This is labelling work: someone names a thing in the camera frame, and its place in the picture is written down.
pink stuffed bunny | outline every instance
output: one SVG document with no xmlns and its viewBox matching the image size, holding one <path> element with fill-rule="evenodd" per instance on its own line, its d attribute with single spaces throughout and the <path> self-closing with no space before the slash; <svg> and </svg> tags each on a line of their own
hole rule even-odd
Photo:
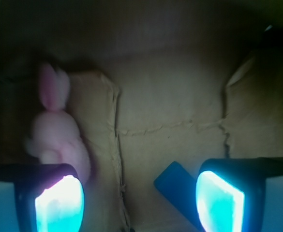
<svg viewBox="0 0 283 232">
<path fill-rule="evenodd" d="M 56 72 L 50 64 L 41 66 L 39 96 L 46 111 L 35 118 L 32 140 L 26 147 L 41 163 L 72 165 L 85 183 L 90 174 L 89 155 L 75 120 L 64 111 L 69 90 L 69 77 L 64 71 Z"/>
</svg>

glowing light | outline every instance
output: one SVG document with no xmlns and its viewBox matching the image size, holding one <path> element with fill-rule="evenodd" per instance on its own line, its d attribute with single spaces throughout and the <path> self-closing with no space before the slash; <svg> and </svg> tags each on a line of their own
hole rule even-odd
<svg viewBox="0 0 283 232">
<path fill-rule="evenodd" d="M 65 176 L 35 199 L 38 232 L 77 232 L 84 211 L 84 193 L 80 181 Z"/>
<path fill-rule="evenodd" d="M 211 171 L 202 172 L 196 183 L 199 219 L 207 232 L 240 232 L 244 193 Z"/>
</svg>

blue object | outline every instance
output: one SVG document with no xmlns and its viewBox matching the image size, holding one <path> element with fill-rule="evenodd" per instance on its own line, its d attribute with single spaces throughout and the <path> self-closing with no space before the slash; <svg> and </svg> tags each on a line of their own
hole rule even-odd
<svg viewBox="0 0 283 232">
<path fill-rule="evenodd" d="M 212 171 L 202 172 L 196 183 L 196 205 L 206 231 L 240 232 L 245 196 Z"/>
<path fill-rule="evenodd" d="M 154 186 L 198 230 L 202 230 L 195 201 L 196 180 L 179 163 L 171 163 L 154 181 Z"/>
</svg>

cardboard seam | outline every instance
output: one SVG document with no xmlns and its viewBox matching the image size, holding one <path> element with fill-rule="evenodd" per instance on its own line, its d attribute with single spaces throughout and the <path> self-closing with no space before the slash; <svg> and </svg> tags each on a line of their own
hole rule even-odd
<svg viewBox="0 0 283 232">
<path fill-rule="evenodd" d="M 118 198 L 119 198 L 119 215 L 122 220 L 124 230 L 130 230 L 130 218 L 128 215 L 128 211 L 125 207 L 124 200 L 123 200 L 123 192 L 125 191 L 125 185 L 123 184 L 122 180 L 122 160 L 120 155 L 119 149 L 119 139 L 116 132 L 116 115 L 117 115 L 117 100 L 119 96 L 119 89 L 105 76 L 101 74 L 100 76 L 101 81 L 109 86 L 113 91 L 109 91 L 108 94 L 110 95 L 111 99 L 111 112 L 109 115 L 109 120 L 107 121 L 107 127 L 110 131 L 109 134 L 109 142 L 111 151 L 111 159 L 112 165 L 115 171 L 116 181 L 118 184 Z"/>
</svg>

